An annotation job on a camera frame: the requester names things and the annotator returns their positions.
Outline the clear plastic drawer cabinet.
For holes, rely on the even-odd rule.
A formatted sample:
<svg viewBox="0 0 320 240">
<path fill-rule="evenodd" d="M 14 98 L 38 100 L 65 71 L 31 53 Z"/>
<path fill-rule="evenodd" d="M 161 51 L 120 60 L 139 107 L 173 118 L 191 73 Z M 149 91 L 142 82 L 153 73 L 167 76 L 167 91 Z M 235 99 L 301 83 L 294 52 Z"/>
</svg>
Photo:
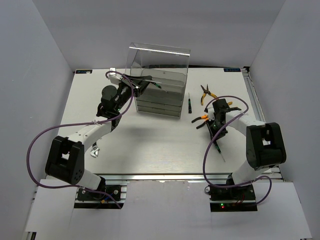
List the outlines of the clear plastic drawer cabinet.
<svg viewBox="0 0 320 240">
<path fill-rule="evenodd" d="M 187 82 L 183 87 L 158 84 L 168 92 L 149 84 L 144 93 L 135 98 L 136 110 L 180 118 Z"/>
</svg>

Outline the clear hinged cabinet lid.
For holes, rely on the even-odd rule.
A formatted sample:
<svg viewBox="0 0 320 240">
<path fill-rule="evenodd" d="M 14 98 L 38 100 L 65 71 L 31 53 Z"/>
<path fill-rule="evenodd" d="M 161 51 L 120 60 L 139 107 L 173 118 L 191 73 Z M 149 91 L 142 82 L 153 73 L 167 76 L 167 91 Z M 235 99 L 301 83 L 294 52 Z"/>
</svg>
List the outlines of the clear hinged cabinet lid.
<svg viewBox="0 0 320 240">
<path fill-rule="evenodd" d="M 152 76 L 156 83 L 184 87 L 191 50 L 187 48 L 135 43 L 129 45 L 125 73 L 130 76 Z"/>
</svg>

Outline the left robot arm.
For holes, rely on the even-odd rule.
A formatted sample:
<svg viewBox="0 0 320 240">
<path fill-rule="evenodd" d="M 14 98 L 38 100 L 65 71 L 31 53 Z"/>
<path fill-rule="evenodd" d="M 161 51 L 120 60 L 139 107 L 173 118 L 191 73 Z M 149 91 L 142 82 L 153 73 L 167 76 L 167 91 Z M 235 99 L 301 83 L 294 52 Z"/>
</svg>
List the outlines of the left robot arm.
<svg viewBox="0 0 320 240">
<path fill-rule="evenodd" d="M 123 106 L 130 106 L 152 82 L 150 75 L 131 76 L 115 70 L 105 74 L 111 85 L 101 91 L 96 117 L 85 122 L 84 128 L 69 136 L 53 139 L 45 173 L 72 186 L 86 188 L 94 199 L 105 196 L 106 180 L 85 169 L 85 153 L 103 136 L 111 133 L 120 123 Z"/>
</svg>

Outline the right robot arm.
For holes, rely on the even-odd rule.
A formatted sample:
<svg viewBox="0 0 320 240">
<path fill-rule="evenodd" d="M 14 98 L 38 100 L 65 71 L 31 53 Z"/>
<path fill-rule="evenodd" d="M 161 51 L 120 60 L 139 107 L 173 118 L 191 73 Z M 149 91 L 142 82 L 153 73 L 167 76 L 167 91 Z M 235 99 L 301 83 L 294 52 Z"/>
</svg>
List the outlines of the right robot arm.
<svg viewBox="0 0 320 240">
<path fill-rule="evenodd" d="M 243 195 L 243 186 L 251 185 L 262 179 L 260 174 L 283 164 L 287 155 L 279 124 L 276 122 L 266 123 L 250 117 L 247 114 L 249 105 L 243 99 L 232 95 L 229 97 L 241 101 L 245 105 L 245 109 L 231 108 L 226 101 L 226 95 L 211 100 L 212 107 L 206 105 L 204 109 L 209 120 L 215 123 L 217 131 L 205 151 L 202 173 L 209 186 L 216 189 L 226 189 L 226 195 L 236 200 Z M 217 185 L 207 178 L 206 161 L 211 145 L 227 127 L 232 127 L 245 136 L 245 161 L 230 175 L 230 184 Z"/>
</svg>

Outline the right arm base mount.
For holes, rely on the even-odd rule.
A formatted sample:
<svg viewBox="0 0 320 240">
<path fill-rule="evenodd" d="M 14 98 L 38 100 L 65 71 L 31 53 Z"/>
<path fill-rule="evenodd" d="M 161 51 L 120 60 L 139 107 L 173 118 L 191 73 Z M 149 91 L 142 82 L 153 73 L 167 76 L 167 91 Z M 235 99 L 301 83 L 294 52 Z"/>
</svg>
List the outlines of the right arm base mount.
<svg viewBox="0 0 320 240">
<path fill-rule="evenodd" d="M 216 188 L 208 185 L 204 192 L 209 196 L 212 213 L 256 212 L 258 210 L 252 184 L 233 188 Z"/>
</svg>

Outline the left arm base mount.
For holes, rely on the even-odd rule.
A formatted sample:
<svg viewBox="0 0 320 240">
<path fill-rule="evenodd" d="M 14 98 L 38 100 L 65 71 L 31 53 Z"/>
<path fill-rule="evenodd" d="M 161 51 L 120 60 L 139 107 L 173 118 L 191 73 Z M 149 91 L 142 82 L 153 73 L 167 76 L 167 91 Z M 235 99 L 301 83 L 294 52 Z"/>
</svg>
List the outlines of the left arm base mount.
<svg viewBox="0 0 320 240">
<path fill-rule="evenodd" d="M 127 194 L 127 186 L 121 184 L 107 184 L 104 190 L 108 195 L 89 192 L 87 190 L 78 190 L 74 202 L 75 209 L 101 209 L 119 210 L 123 207 Z"/>
</svg>

